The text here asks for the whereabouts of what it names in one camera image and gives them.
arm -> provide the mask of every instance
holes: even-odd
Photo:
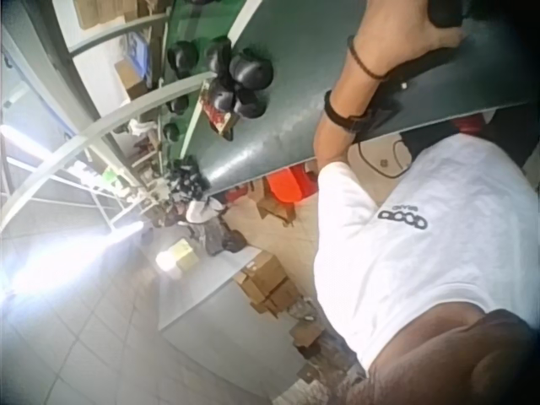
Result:
[[[461,39],[460,29],[441,30],[431,24],[428,0],[368,0],[354,48],[372,73],[385,75],[428,51],[458,46]],[[348,54],[330,102],[340,116],[361,116],[378,86],[379,81],[368,76]],[[353,140],[353,134],[323,114],[314,142],[319,170],[333,162],[347,163]]]

dark green work table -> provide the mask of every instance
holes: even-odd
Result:
[[[264,116],[235,126],[228,143],[199,119],[189,154],[219,192],[313,157],[312,142],[323,95],[337,79],[346,40],[364,12],[360,0],[266,0],[237,49],[268,54],[276,76]],[[392,98],[401,110],[365,139],[401,132],[455,116],[535,100],[538,74],[512,29],[502,21],[466,19],[467,38],[446,64],[407,81]]]

wrist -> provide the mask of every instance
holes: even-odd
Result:
[[[381,44],[368,40],[360,34],[354,37],[354,49],[360,60],[370,72],[377,76],[386,76],[396,66],[384,48]]]

bright light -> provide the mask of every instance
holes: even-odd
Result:
[[[33,294],[60,287],[77,278],[105,251],[103,236],[70,240],[29,258],[13,279],[15,294]]]
[[[155,258],[156,263],[161,270],[164,272],[169,272],[176,267],[176,259],[174,255],[169,251],[162,251]]]
[[[9,139],[14,145],[23,149],[27,154],[31,154],[41,160],[48,159],[52,155],[50,150],[43,148],[37,142],[24,135],[21,131],[9,125],[0,125],[0,131],[4,137]]]
[[[124,226],[123,228],[118,228],[113,230],[106,238],[106,244],[108,246],[114,245],[115,243],[122,242],[131,235],[137,233],[144,227],[143,221],[135,222],[131,225]]]

printed logo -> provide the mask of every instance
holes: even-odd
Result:
[[[414,213],[404,213],[403,211],[396,211],[395,213],[391,211],[380,211],[378,218],[394,222],[404,222],[417,230],[426,230],[428,228],[428,221],[424,217]]]

